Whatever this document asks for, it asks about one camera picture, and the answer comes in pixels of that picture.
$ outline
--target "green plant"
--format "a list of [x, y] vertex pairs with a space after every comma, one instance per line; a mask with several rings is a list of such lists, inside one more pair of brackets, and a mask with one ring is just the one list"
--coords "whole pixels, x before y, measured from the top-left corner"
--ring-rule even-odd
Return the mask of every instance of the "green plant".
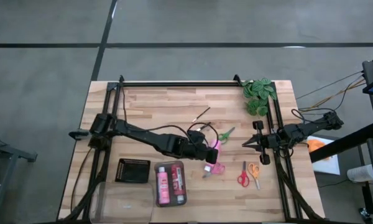
[[268, 113], [268, 96], [276, 100], [277, 95], [274, 88], [271, 87], [271, 80], [263, 78], [262, 80], [246, 80], [242, 83], [243, 95], [249, 101], [246, 104], [246, 110], [250, 115], [265, 116]]

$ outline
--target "red scissors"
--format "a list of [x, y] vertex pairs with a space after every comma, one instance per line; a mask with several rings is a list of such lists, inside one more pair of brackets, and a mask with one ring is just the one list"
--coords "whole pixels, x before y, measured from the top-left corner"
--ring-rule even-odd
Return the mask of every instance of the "red scissors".
[[237, 182], [240, 183], [243, 187], [247, 187], [250, 184], [250, 179], [246, 174], [246, 161], [243, 161], [242, 168], [242, 174], [239, 177], [237, 177]]

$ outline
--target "wooden table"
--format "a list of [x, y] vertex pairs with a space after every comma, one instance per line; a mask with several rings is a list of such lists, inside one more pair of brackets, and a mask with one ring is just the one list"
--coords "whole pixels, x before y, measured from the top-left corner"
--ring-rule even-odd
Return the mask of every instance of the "wooden table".
[[[283, 122], [298, 123], [290, 110], [297, 103], [291, 81], [275, 81], [280, 102]], [[92, 82], [83, 113], [80, 128], [89, 129], [97, 113], [101, 113], [107, 82]], [[275, 162], [272, 152], [268, 150], [271, 163], [263, 166], [259, 162], [259, 153], [242, 147], [256, 131], [252, 122], [265, 117], [248, 115], [244, 109], [244, 97], [240, 87], [126, 87], [126, 109], [128, 122], [141, 128], [154, 128], [165, 124], [175, 124], [184, 129], [208, 106], [211, 107], [199, 121], [211, 121], [219, 133], [236, 127], [227, 144], [222, 146], [219, 161], [226, 166], [223, 175], [212, 175], [202, 179], [205, 162], [182, 159], [185, 165], [186, 189], [188, 201], [184, 206], [159, 208], [154, 207], [151, 222], [282, 222], [284, 221]], [[117, 111], [118, 118], [123, 119], [122, 103]], [[174, 133], [183, 135], [179, 130], [167, 128], [156, 133]], [[215, 138], [209, 128], [204, 130], [208, 141]], [[76, 144], [69, 176], [58, 214], [63, 218], [70, 213], [70, 195], [75, 184], [81, 162], [89, 150], [88, 140]], [[75, 202], [81, 198], [87, 188], [91, 153], [80, 177], [76, 189]], [[156, 162], [173, 161], [154, 148], [125, 137], [115, 137], [112, 146], [107, 182], [114, 182], [119, 158], [147, 159], [151, 163], [149, 182], [155, 186], [153, 166]], [[241, 187], [237, 176], [241, 173], [242, 162], [254, 162], [260, 165], [260, 186], [257, 190], [253, 178], [247, 187]], [[324, 216], [323, 207], [316, 185], [316, 180], [308, 153], [304, 145], [297, 145], [292, 156], [293, 169], [297, 187], [314, 211]], [[289, 207], [294, 217], [291, 195], [288, 193]]]

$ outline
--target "green scissors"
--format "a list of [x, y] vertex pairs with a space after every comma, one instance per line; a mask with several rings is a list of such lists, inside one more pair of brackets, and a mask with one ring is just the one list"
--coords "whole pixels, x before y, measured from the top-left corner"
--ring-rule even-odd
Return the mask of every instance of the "green scissors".
[[228, 142], [229, 135], [235, 130], [235, 127], [231, 128], [229, 131], [225, 132], [224, 134], [218, 135], [218, 140], [221, 141], [221, 143], [225, 144]]

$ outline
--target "concrete floor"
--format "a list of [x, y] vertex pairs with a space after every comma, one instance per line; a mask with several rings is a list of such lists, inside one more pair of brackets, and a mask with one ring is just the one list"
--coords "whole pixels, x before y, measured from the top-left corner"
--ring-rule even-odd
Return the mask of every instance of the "concrete floor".
[[[100, 42], [110, 0], [0, 1], [0, 43]], [[373, 0], [123, 0], [108, 42], [373, 42]], [[0, 138], [39, 154], [20, 161], [0, 223], [54, 221], [98, 49], [0, 49]], [[107, 49], [98, 80], [292, 80], [296, 96], [361, 70], [372, 48]], [[355, 77], [298, 100], [300, 107], [336, 93]], [[335, 108], [341, 97], [325, 104]], [[347, 93], [338, 114], [341, 137], [373, 122], [361, 88]], [[357, 152], [340, 155], [343, 172]], [[318, 185], [343, 180], [318, 174]], [[360, 188], [320, 189], [331, 220], [362, 222]]]

